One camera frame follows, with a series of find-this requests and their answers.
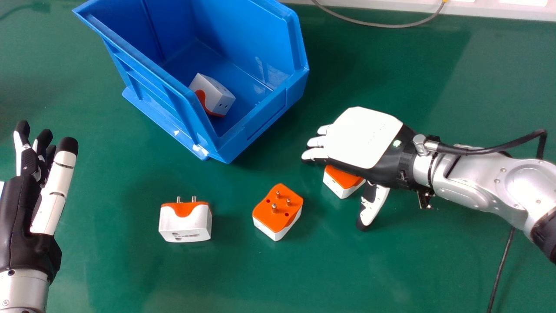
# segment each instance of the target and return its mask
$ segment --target green table surface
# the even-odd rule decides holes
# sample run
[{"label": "green table surface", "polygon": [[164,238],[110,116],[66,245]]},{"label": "green table surface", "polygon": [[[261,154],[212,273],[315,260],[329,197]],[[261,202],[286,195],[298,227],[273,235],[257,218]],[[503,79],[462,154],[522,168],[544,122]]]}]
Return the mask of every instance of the green table surface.
[{"label": "green table surface", "polygon": [[[56,238],[62,269],[49,312],[484,312],[508,236],[501,218],[392,190],[372,230],[357,196],[339,200],[300,155],[347,107],[393,114],[447,143],[499,144],[556,133],[556,25],[440,16],[384,30],[315,7],[300,16],[311,72],[303,98],[231,165],[202,162],[122,96],[100,38],[73,1],[0,2],[0,177],[14,175],[12,130],[74,136],[80,154]],[[425,15],[341,10],[379,22]],[[535,144],[514,149],[533,157]],[[556,161],[556,137],[548,138]],[[303,213],[273,242],[251,211],[276,183]],[[161,203],[197,195],[213,238],[166,243]],[[555,312],[556,267],[517,232],[494,312]]]}]

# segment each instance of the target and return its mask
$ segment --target gray cable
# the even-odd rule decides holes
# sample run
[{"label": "gray cable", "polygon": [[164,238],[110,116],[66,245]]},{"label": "gray cable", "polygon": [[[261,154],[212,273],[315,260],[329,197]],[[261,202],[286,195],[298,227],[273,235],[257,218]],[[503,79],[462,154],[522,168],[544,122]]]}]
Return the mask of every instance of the gray cable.
[{"label": "gray cable", "polygon": [[408,23],[408,24],[379,24],[379,23],[370,23],[370,22],[360,21],[358,19],[354,19],[354,18],[350,18],[350,17],[344,16],[344,15],[338,14],[338,13],[328,9],[327,7],[323,6],[322,4],[320,4],[320,2],[317,1],[317,0],[311,0],[311,1],[317,7],[319,7],[321,10],[323,10],[324,12],[326,12],[326,13],[332,15],[332,16],[335,16],[339,19],[343,19],[344,21],[348,21],[350,23],[355,23],[355,24],[359,24],[359,25],[363,25],[363,26],[380,27],[380,28],[408,28],[408,27],[423,25],[424,23],[427,23],[431,19],[437,17],[438,14],[440,13],[440,11],[442,10],[442,8],[444,7],[444,4],[446,4],[446,2],[442,1],[442,3],[440,4],[440,7],[438,8],[438,10],[436,10],[436,12],[434,12],[431,16],[427,17],[426,19],[422,19],[421,21]]}]

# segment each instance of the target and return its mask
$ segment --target blue plastic bin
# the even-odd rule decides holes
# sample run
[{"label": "blue plastic bin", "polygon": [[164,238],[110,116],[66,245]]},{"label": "blue plastic bin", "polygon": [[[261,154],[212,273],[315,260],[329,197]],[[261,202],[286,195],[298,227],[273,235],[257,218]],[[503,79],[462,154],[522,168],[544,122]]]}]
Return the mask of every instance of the blue plastic bin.
[{"label": "blue plastic bin", "polygon": [[[90,0],[123,96],[200,159],[230,163],[299,100],[309,73],[297,14],[275,0]],[[235,96],[207,116],[187,88],[197,73]]]}]

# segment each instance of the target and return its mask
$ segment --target robotic hand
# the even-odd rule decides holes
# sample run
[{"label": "robotic hand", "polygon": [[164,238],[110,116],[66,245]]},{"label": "robotic hand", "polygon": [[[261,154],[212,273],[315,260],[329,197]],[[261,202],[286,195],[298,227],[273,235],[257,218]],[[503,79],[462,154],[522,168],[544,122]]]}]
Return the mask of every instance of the robotic hand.
[{"label": "robotic hand", "polygon": [[[421,208],[438,195],[491,212],[522,230],[556,263],[556,166],[541,160],[546,131],[492,148],[449,146],[415,133],[395,117],[352,107],[307,142],[304,162],[333,166],[367,179],[356,226],[367,229],[390,188],[416,191]],[[540,137],[536,159],[511,158],[509,149]]]},{"label": "robotic hand", "polygon": [[29,124],[13,133],[16,176],[0,183],[0,312],[43,313],[62,251],[54,230],[62,214],[77,160],[77,141],[58,148],[43,130],[31,146]]}]

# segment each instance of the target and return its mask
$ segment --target white wall edge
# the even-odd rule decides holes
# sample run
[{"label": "white wall edge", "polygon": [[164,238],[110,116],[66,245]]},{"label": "white wall edge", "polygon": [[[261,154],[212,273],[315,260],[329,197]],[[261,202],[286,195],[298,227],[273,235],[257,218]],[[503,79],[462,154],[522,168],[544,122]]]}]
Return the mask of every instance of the white wall edge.
[{"label": "white wall edge", "polygon": [[[292,4],[312,4],[310,0],[279,1]],[[325,6],[333,7],[427,13],[433,13],[438,8],[438,5],[440,5],[439,0],[320,0],[320,2]],[[451,0],[444,6],[441,14],[556,22],[556,0],[548,0],[547,5],[544,7],[500,3],[498,0],[475,0],[474,2]]]}]

